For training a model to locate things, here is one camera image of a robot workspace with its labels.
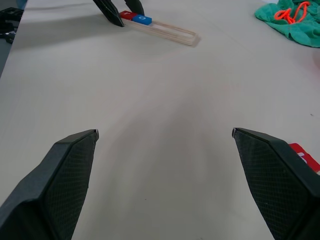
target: white table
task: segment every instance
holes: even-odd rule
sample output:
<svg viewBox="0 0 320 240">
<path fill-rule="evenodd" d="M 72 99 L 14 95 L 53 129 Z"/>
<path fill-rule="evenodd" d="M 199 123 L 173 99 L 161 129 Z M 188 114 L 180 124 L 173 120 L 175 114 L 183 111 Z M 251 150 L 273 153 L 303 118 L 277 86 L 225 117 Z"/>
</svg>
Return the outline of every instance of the white table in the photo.
<svg viewBox="0 0 320 240">
<path fill-rule="evenodd" d="M 255 19 L 259 0 L 142 3 L 199 44 L 114 26 L 91 0 L 29 0 L 0 80 L 0 204 L 54 142 L 97 128 L 74 240 L 273 239 L 231 133 L 319 161 L 320 50 Z"/>
</svg>

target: red card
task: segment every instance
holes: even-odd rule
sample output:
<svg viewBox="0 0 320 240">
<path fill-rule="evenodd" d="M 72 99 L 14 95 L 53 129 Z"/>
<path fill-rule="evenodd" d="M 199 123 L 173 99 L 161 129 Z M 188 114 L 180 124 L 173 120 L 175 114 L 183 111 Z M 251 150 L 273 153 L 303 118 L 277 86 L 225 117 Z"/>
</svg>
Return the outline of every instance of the red card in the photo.
<svg viewBox="0 0 320 240">
<path fill-rule="evenodd" d="M 120 17 L 122 19 L 128 19 L 128 20 L 132 20 L 133 17 L 135 17 L 137 14 L 130 12 L 130 11 L 122 11 L 120 12 Z"/>
<path fill-rule="evenodd" d="M 291 143 L 289 145 L 313 171 L 320 175 L 320 164 L 317 163 L 309 153 L 307 153 L 298 143 Z"/>
</svg>

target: green cloth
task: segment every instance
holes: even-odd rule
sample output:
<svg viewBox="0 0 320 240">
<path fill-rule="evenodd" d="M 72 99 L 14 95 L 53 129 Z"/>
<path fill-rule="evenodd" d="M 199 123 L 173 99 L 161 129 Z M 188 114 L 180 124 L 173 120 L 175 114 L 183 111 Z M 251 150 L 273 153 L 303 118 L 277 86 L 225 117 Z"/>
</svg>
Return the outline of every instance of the green cloth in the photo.
<svg viewBox="0 0 320 240">
<path fill-rule="evenodd" d="M 260 7 L 256 12 L 256 18 L 264 21 L 270 27 L 284 34 L 288 39 L 299 44 L 320 48 L 320 0 L 309 1 L 307 15 L 302 22 L 288 24 L 284 19 L 275 20 L 276 12 L 291 8 L 291 17 L 295 15 L 296 9 L 304 0 L 279 0 L 277 4 L 269 3 Z M 300 9 L 297 20 L 303 14 L 303 7 Z"/>
</svg>

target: orange cord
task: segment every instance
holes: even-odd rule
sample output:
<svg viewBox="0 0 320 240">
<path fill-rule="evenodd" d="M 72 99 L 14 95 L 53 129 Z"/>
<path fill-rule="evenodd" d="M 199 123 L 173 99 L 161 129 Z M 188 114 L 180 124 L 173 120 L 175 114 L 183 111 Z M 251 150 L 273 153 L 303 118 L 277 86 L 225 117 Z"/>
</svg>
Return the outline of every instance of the orange cord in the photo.
<svg viewBox="0 0 320 240">
<path fill-rule="evenodd" d="M 305 19 L 306 15 L 307 15 L 307 8 L 310 5 L 310 2 L 308 1 L 304 1 L 302 3 L 300 3 L 300 5 L 298 6 L 298 8 L 295 10 L 295 14 L 294 17 L 291 17 L 291 8 L 288 8 L 287 10 L 280 10 L 277 11 L 274 15 L 274 19 L 275 20 L 281 20 L 284 19 L 288 22 L 288 24 L 295 24 L 295 23 L 300 23 L 303 19 Z M 299 10 L 303 7 L 303 15 L 302 17 L 297 21 L 297 15 L 299 13 Z"/>
</svg>

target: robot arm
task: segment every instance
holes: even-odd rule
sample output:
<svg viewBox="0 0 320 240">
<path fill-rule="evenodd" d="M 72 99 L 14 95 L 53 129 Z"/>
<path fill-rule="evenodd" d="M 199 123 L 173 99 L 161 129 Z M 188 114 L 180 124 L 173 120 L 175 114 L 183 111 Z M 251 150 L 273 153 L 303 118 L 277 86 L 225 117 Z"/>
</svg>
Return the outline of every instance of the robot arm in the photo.
<svg viewBox="0 0 320 240">
<path fill-rule="evenodd" d="M 103 15 L 114 25 L 124 27 L 119 12 L 111 0 L 93 0 Z M 144 8 L 139 0 L 124 0 L 129 9 L 136 14 L 145 15 Z"/>
</svg>

